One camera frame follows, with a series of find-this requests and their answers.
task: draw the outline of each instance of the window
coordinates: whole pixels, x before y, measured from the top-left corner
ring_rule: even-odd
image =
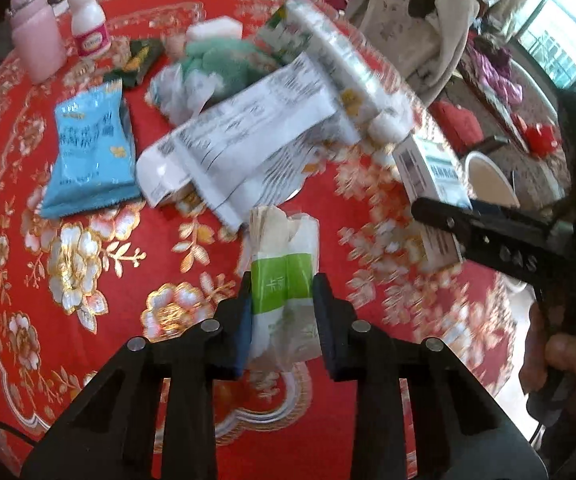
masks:
[[[576,89],[576,0],[528,0],[517,40],[559,88]]]

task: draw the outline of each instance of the table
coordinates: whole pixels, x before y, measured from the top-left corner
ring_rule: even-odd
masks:
[[[40,437],[81,388],[131,336],[151,340],[181,332],[201,310],[234,295],[247,262],[241,236],[225,230],[199,201],[151,209],[144,202],[46,221],[38,208],[58,142],[53,109],[124,63],[129,38],[183,31],[222,14],[253,34],[282,0],[100,0],[113,36],[100,60],[82,61],[68,40],[68,62],[31,86],[14,53],[0,67],[0,420]],[[397,72],[334,11],[388,91]],[[69,16],[60,18],[70,38]],[[155,71],[165,64],[160,60]],[[126,91],[138,152],[170,130],[141,87]],[[418,134],[445,141],[405,88]],[[405,191],[369,150],[330,153],[285,210],[319,219],[321,270],[359,317],[400,338],[443,338],[491,393],[510,372],[514,324],[497,273],[465,263],[426,276],[418,240],[389,252],[398,226],[411,222]],[[54,243],[84,240],[81,300],[65,300]],[[333,384],[321,359],[287,372],[246,373],[215,385],[215,432],[221,478],[337,479],[347,476],[354,430],[354,388]],[[166,400],[166,390],[162,402]],[[416,470],[407,404],[409,471]],[[161,450],[159,425],[155,452]],[[0,431],[0,454],[18,470],[28,448]]]

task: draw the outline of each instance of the red bag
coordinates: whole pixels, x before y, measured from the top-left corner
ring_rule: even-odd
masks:
[[[528,143],[530,152],[543,158],[554,153],[561,145],[555,131],[555,127],[551,124],[531,124],[523,133],[523,138]]]
[[[428,110],[457,155],[465,155],[470,146],[484,140],[479,121],[470,110],[447,101],[435,101]]]

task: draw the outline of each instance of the pink cup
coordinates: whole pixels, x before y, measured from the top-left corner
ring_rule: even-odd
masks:
[[[66,62],[66,49],[49,5],[14,28],[12,41],[33,84],[45,81]]]
[[[48,0],[10,0],[12,41],[31,81],[41,83],[66,61],[66,49]]]

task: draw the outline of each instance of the wrapper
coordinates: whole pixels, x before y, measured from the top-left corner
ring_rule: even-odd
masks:
[[[250,214],[253,333],[248,368],[288,371],[321,355],[312,302],[319,222],[274,206]]]
[[[108,207],[141,195],[135,147],[120,80],[104,83],[57,105],[59,154],[40,215],[60,218]]]

